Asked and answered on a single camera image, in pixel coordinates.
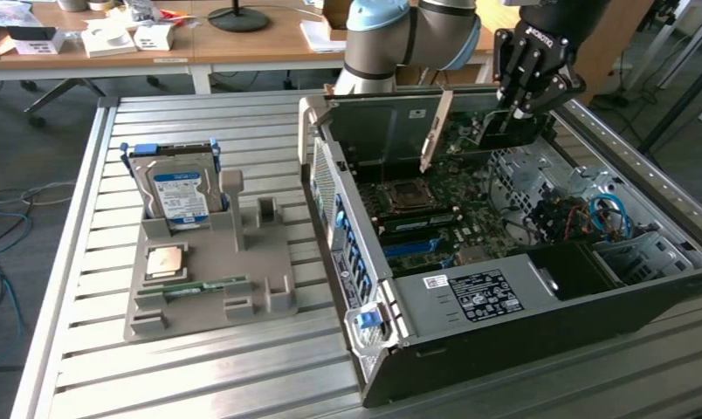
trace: label sticker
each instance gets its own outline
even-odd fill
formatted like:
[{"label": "label sticker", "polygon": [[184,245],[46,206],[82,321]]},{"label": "label sticker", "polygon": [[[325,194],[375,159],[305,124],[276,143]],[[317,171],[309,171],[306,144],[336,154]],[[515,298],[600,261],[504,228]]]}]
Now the label sticker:
[{"label": "label sticker", "polygon": [[425,109],[413,109],[408,113],[408,119],[409,120],[417,120],[420,118],[425,118]]},{"label": "label sticker", "polygon": [[427,225],[429,225],[428,221],[423,221],[420,223],[411,223],[411,224],[399,225],[396,227],[396,231],[417,229],[419,227],[425,227]]},{"label": "label sticker", "polygon": [[198,192],[198,172],[172,173],[154,176],[154,185],[165,217],[176,224],[205,221],[209,215],[206,197]]},{"label": "label sticker", "polygon": [[429,223],[432,224],[447,223],[448,221],[452,221],[452,219],[455,219],[453,214],[445,214],[444,216],[433,216],[429,219]]},{"label": "label sticker", "polygon": [[155,58],[154,62],[157,64],[166,64],[166,63],[186,63],[188,58]]},{"label": "label sticker", "polygon": [[453,278],[449,286],[472,322],[524,310],[499,269]]},{"label": "label sticker", "polygon": [[447,286],[447,275],[437,275],[436,277],[424,278],[425,287],[431,290],[432,288],[439,288],[440,286]]}]

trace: white paper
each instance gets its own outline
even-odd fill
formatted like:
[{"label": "white paper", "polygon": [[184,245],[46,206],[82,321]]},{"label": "white paper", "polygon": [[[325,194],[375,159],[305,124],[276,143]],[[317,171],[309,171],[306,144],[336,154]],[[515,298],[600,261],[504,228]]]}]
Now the white paper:
[{"label": "white paper", "polygon": [[347,41],[332,41],[328,39],[328,31],[322,22],[302,20],[300,28],[302,28],[306,43],[314,52],[345,51]]}]

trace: small white device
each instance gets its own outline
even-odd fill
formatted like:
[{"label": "small white device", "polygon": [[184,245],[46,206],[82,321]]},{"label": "small white device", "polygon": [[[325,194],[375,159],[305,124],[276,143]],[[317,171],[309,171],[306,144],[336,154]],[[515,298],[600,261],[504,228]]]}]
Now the small white device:
[{"label": "small white device", "polygon": [[137,45],[125,28],[87,29],[82,32],[82,42],[90,58],[137,52]]},{"label": "small white device", "polygon": [[133,42],[143,51],[169,51],[173,46],[176,31],[172,24],[139,26],[133,34]]}]

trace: floor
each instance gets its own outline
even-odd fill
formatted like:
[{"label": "floor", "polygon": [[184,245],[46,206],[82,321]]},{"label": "floor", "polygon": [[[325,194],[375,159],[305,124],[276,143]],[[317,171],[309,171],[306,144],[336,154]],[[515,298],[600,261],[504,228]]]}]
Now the floor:
[{"label": "floor", "polygon": [[[624,55],[627,62],[634,62],[651,42],[654,34],[638,34],[634,44]],[[683,69],[670,89],[656,93],[658,103],[647,105],[634,121],[634,128],[646,135],[671,104],[681,96],[687,86],[702,71],[702,52]],[[221,80],[229,85],[245,90],[280,90],[282,88],[284,72],[262,72],[256,79],[256,73],[225,74]],[[294,83],[302,88],[318,88],[324,83],[333,82],[328,71],[293,72]],[[159,77],[162,87],[154,88],[145,83],[143,78],[105,79],[97,81],[101,88],[115,96],[151,96],[157,94],[193,93],[189,76]],[[43,91],[53,88],[54,81],[41,81]],[[97,98],[85,88],[77,87],[62,100],[54,102],[39,113],[49,120],[43,129],[27,125],[22,109],[41,93],[29,93],[17,82],[5,83],[0,91],[0,189],[30,187],[49,182],[74,179],[82,158],[89,129],[95,113]],[[628,98],[638,96],[630,92]],[[596,102],[603,109],[607,102]],[[632,100],[627,108],[616,111],[598,110],[610,125],[622,130],[624,122],[620,117],[632,117],[640,100]],[[702,94],[690,109],[681,115],[670,129],[682,130],[670,144],[655,153],[655,157],[672,178],[682,184],[690,194],[702,202],[702,123],[690,121],[690,116],[702,109]],[[638,142],[631,130],[624,136]],[[69,188],[49,191],[42,199],[63,197]],[[3,205],[9,212],[25,211],[23,205]],[[33,329],[42,307],[46,281],[51,273],[53,259],[66,218],[67,204],[37,207],[33,210],[33,232],[30,236],[0,255],[0,264],[7,277],[13,281],[25,324]],[[0,233],[15,220],[0,217]],[[17,333],[17,322],[13,308],[7,301],[0,305],[0,352],[13,344]],[[0,418],[6,418],[14,403],[14,393],[22,374],[23,360],[30,346],[33,330],[27,330],[23,341],[10,355],[0,360]]]}]

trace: motherboard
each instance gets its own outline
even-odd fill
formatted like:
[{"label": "motherboard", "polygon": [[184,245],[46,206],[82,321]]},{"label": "motherboard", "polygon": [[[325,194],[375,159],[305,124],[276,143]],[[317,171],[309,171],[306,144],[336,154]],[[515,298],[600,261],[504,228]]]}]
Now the motherboard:
[{"label": "motherboard", "polygon": [[488,199],[489,177],[451,158],[420,177],[359,184],[396,277],[503,258],[522,245]]}]

